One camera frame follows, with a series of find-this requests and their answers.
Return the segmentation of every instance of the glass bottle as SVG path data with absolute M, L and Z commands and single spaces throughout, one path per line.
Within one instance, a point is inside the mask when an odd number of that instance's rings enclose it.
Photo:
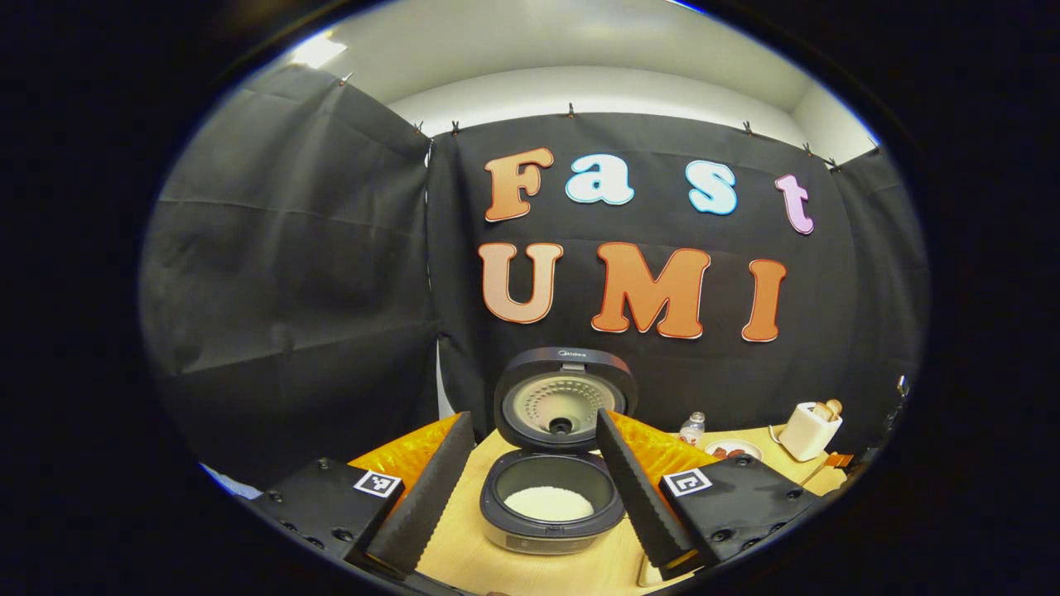
M 681 425 L 681 433 L 678 433 L 678 438 L 690 445 L 699 445 L 700 438 L 703 437 L 703 421 L 706 417 L 703 416 L 702 411 L 693 411 L 692 416 L 688 417 L 688 420 Z

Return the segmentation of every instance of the rice cooker lid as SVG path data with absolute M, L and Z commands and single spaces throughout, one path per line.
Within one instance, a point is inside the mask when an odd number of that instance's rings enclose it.
M 597 449 L 601 407 L 632 414 L 637 386 L 630 367 L 607 352 L 537 348 L 515 356 L 494 391 L 494 421 L 508 442 L 545 453 Z

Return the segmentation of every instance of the pink letter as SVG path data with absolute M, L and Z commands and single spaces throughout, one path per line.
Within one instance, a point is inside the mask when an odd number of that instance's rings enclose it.
M 806 189 L 799 187 L 795 176 L 791 174 L 777 178 L 776 185 L 777 190 L 784 193 L 784 207 L 788 208 L 788 221 L 792 223 L 795 231 L 800 234 L 812 232 L 813 220 L 807 217 L 806 212 L 802 210 L 802 201 L 810 198 L 806 194 Z

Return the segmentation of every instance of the white ceiling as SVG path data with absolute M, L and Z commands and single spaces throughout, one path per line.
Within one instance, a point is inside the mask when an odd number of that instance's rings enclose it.
M 667 0 L 396 0 L 331 28 L 321 67 L 383 104 L 510 70 L 608 66 L 684 76 L 791 112 L 813 86 L 784 58 Z

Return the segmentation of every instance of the wooden table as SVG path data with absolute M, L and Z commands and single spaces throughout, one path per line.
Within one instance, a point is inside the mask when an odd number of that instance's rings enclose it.
M 779 434 L 783 425 L 773 428 Z M 795 483 L 802 483 L 826 458 L 823 452 L 810 461 L 795 461 L 770 438 L 768 428 L 705 433 L 702 444 L 720 439 L 741 439 L 757 445 L 764 463 Z M 418 572 L 476 594 L 496 591 L 510 596 L 644 594 L 687 579 L 681 577 L 651 588 L 637 585 L 644 551 L 629 516 L 587 550 L 573 555 L 523 555 L 490 542 L 482 533 L 487 522 L 479 511 L 479 495 L 493 462 L 515 449 L 494 431 L 472 451 Z M 819 495 L 838 488 L 844 479 L 842 471 L 825 468 L 806 489 Z

